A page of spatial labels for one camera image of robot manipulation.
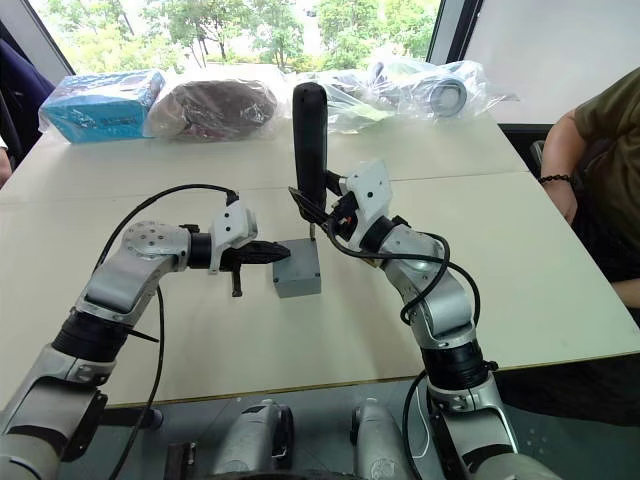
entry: blue box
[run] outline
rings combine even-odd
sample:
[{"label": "blue box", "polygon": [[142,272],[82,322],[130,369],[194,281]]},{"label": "blue box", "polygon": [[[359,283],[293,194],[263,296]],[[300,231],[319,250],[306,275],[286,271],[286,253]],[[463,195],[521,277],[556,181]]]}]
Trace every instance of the blue box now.
[{"label": "blue box", "polygon": [[159,70],[65,77],[40,107],[41,130],[49,122],[72,143],[141,138],[164,83]]}]

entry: white wall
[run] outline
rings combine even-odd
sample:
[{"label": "white wall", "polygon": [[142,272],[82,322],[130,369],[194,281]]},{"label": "white wall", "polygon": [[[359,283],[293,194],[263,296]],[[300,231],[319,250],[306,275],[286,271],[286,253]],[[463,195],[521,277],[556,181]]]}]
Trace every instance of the white wall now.
[{"label": "white wall", "polygon": [[520,97],[498,122],[554,123],[640,66],[640,0],[485,0],[465,58]]}]

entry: clear plastic wrap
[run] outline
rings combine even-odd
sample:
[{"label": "clear plastic wrap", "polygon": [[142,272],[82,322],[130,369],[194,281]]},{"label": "clear plastic wrap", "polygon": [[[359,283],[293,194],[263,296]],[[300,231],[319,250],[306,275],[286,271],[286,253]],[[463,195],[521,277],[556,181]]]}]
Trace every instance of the clear plastic wrap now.
[{"label": "clear plastic wrap", "polygon": [[290,116],[291,85],[275,65],[216,65],[167,82],[145,134],[193,141],[270,136]]},{"label": "clear plastic wrap", "polygon": [[159,70],[65,77],[40,107],[40,131],[54,125],[73,143],[140,138],[164,82]]},{"label": "clear plastic wrap", "polygon": [[329,130],[353,133],[391,116],[432,122],[473,117],[502,100],[486,79],[482,65],[464,60],[442,66],[405,57],[374,61],[368,70],[305,74],[324,86]]}]

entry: white table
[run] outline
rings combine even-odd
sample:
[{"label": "white table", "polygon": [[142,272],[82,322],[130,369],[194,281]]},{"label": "white table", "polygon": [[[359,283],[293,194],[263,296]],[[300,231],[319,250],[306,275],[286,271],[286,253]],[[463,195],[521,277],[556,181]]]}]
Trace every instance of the white table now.
[{"label": "white table", "polygon": [[[230,143],[160,139],[70,145],[45,134],[0,192],[0,204],[152,195],[182,183],[233,189],[295,185],[291,124],[274,140]],[[523,172],[491,117],[428,125],[389,119],[357,135],[331,135],[328,166],[348,173],[380,158],[392,180]]]},{"label": "white table", "polygon": [[[13,191],[22,187],[16,183]],[[394,181],[392,188],[391,213],[447,237],[454,261],[477,280],[487,359],[519,367],[640,349],[633,320],[530,174]],[[286,189],[241,190],[241,197],[256,212],[261,238],[306,234]],[[113,226],[142,199],[0,204],[0,404],[54,338]],[[223,201],[214,193],[183,193],[141,218],[208,225]],[[242,298],[231,297],[228,275],[165,277],[167,350],[157,400],[416,374],[419,350],[384,274],[343,256],[325,238],[318,247],[321,295],[280,300],[264,266],[243,268]],[[157,323],[151,304],[138,329],[157,335]],[[146,399],[156,348],[127,341],[104,389],[112,403]]]}]

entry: dark clothing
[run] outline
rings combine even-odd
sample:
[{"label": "dark clothing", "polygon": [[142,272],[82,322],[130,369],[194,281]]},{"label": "dark clothing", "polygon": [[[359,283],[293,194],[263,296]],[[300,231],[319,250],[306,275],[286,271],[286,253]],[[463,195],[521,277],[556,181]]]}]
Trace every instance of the dark clothing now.
[{"label": "dark clothing", "polygon": [[604,220],[589,194],[576,192],[576,197],[578,211],[571,228],[607,280],[620,282],[640,278],[640,250]]},{"label": "dark clothing", "polygon": [[38,108],[53,85],[0,39],[0,134],[19,163],[40,138]]},{"label": "dark clothing", "polygon": [[580,105],[575,122],[587,143],[613,140],[587,170],[587,188],[602,218],[640,252],[640,68]]}]

